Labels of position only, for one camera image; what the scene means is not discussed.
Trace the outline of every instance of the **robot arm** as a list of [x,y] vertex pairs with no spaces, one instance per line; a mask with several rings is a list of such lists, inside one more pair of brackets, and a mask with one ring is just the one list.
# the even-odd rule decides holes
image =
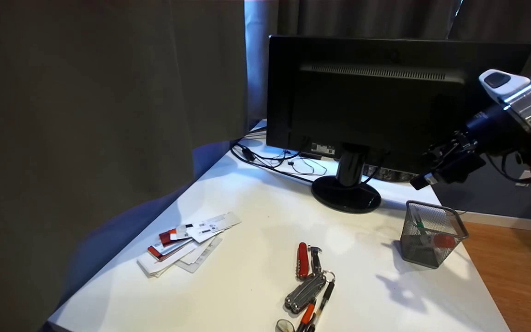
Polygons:
[[438,180],[462,182],[468,173],[485,164],[481,155],[486,158],[496,155],[505,162],[507,155],[518,153],[520,160],[531,166],[531,79],[486,70],[479,81],[496,103],[470,118],[450,142],[429,151],[433,168],[411,180],[415,188]]

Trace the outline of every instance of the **monitor stand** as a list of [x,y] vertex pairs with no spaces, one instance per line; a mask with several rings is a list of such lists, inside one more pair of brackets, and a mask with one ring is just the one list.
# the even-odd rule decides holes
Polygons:
[[341,151],[339,168],[333,177],[319,177],[311,184],[311,193],[322,204],[352,212],[365,214],[379,206],[379,193],[361,182],[365,151],[361,147],[346,147]]

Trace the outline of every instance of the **red handle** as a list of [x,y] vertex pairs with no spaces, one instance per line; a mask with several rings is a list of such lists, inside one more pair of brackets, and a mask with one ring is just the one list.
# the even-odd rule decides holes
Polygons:
[[315,313],[315,300],[306,306],[304,315],[300,319],[300,326],[309,324],[309,321],[313,319],[313,313]]
[[298,251],[297,251],[297,278],[304,280],[308,278],[308,249],[306,243],[300,241],[298,243]]

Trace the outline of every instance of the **wooden floor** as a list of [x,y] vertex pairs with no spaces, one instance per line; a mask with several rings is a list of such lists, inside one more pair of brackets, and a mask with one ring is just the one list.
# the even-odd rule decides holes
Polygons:
[[531,332],[531,230],[466,221],[464,247],[512,332]]

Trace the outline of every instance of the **metal pen holder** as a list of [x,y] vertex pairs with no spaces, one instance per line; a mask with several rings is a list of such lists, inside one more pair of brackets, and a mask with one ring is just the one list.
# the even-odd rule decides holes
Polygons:
[[407,201],[405,208],[400,256],[407,262],[437,269],[468,238],[459,214],[448,206]]

